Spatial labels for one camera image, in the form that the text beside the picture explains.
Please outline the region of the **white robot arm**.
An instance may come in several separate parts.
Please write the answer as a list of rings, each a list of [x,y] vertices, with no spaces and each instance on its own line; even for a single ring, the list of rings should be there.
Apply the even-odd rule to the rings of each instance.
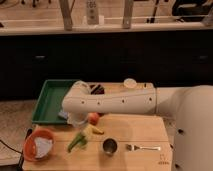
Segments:
[[[161,87],[91,93],[76,81],[62,100],[75,116],[89,112],[157,114],[175,119],[171,171],[213,171],[213,86]]]

